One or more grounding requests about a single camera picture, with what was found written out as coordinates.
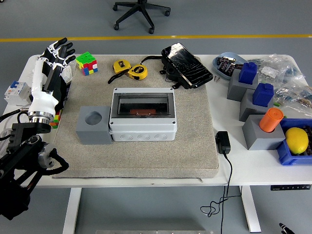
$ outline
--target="office chair base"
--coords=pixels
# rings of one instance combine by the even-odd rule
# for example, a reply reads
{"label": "office chair base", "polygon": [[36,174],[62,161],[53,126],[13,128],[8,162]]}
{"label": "office chair base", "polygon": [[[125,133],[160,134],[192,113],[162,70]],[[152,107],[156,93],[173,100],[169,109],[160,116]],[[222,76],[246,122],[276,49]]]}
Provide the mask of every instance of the office chair base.
{"label": "office chair base", "polygon": [[118,6],[131,7],[131,9],[116,21],[116,24],[114,25],[115,30],[119,30],[119,23],[121,23],[122,21],[127,19],[129,16],[133,15],[135,12],[139,11],[144,15],[144,17],[146,18],[146,20],[148,21],[148,23],[151,26],[151,28],[149,28],[149,30],[148,30],[149,34],[154,33],[155,26],[154,26],[150,16],[148,15],[146,9],[163,8],[163,9],[165,9],[165,13],[164,13],[165,16],[169,16],[170,11],[171,11],[170,7],[149,4],[149,3],[147,3],[147,0],[138,0],[137,2],[115,2],[114,6],[113,6],[113,10],[117,11]]}
{"label": "office chair base", "polygon": [[119,29],[119,24],[115,24],[115,25],[114,25],[114,29],[115,29],[115,30],[118,30],[118,29]]}

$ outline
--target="rubik's cube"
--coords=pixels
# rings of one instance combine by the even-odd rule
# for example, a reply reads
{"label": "rubik's cube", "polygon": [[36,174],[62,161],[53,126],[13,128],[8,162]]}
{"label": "rubik's cube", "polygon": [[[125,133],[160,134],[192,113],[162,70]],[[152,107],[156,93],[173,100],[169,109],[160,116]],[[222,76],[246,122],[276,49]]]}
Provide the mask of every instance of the rubik's cube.
{"label": "rubik's cube", "polygon": [[89,53],[86,52],[76,58],[79,69],[82,70],[84,76],[88,76],[98,71],[97,60]]}
{"label": "rubik's cube", "polygon": [[50,126],[55,129],[59,127],[59,122],[60,122],[60,116],[62,115],[63,110],[60,110],[58,112],[56,112],[55,116],[54,116],[54,120],[53,122],[50,123]]}

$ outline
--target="gray block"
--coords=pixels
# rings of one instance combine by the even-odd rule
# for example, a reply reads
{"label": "gray block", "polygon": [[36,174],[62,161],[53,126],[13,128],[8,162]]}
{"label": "gray block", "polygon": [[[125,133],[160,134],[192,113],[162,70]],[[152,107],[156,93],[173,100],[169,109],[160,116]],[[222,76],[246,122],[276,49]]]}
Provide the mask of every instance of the gray block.
{"label": "gray block", "polygon": [[280,124],[271,133],[266,133],[259,127],[259,122],[263,116],[250,115],[243,125],[243,133],[248,150],[276,150],[285,139]]}
{"label": "gray block", "polygon": [[253,89],[247,89],[240,103],[239,121],[245,122],[249,115],[264,115],[268,109],[273,107],[273,98],[270,100],[267,107],[253,104]]}
{"label": "gray block", "polygon": [[82,106],[76,125],[76,133],[83,145],[112,144],[109,134],[110,106]]}
{"label": "gray block", "polygon": [[238,82],[239,73],[240,73],[239,69],[235,69],[233,71],[232,77],[229,82],[227,99],[241,101],[247,89],[255,90],[258,86],[258,73],[255,75],[253,79],[253,84],[245,84]]}

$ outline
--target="smartphone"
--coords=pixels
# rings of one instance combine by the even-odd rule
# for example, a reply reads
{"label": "smartphone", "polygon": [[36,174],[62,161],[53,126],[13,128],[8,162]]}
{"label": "smartphone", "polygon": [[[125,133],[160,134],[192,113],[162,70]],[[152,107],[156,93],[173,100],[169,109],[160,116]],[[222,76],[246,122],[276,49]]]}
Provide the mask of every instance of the smartphone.
{"label": "smartphone", "polygon": [[163,49],[161,55],[176,69],[190,88],[197,88],[213,79],[213,74],[181,43]]}

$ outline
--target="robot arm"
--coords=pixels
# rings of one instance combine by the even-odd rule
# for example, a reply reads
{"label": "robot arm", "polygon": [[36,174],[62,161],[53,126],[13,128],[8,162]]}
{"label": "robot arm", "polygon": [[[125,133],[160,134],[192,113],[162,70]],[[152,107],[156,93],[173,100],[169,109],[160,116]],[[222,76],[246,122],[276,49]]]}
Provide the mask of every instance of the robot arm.
{"label": "robot arm", "polygon": [[58,48],[66,41],[64,38],[53,43],[36,61],[31,90],[33,101],[28,111],[31,122],[49,123],[55,116],[55,106],[63,102],[66,90],[62,87],[66,84],[61,73],[76,58],[72,55],[74,49],[67,51],[73,46],[72,43]]}
{"label": "robot arm", "polygon": [[[28,123],[14,123],[10,133],[7,154],[0,158],[0,215],[13,219],[28,209],[30,193],[44,175],[54,175],[68,169],[68,163],[61,158],[53,144],[42,141],[37,134],[51,131],[50,121],[53,121],[55,108],[63,102],[63,87],[66,83],[61,77],[62,70],[76,57],[72,54],[72,43],[63,45],[67,39],[59,40],[46,48],[35,64],[32,96],[33,101],[28,110]],[[9,117],[6,114],[0,121]],[[47,170],[54,166],[54,161],[60,167]],[[15,169],[25,170],[19,178],[15,178]],[[34,174],[26,187],[21,184]]]}

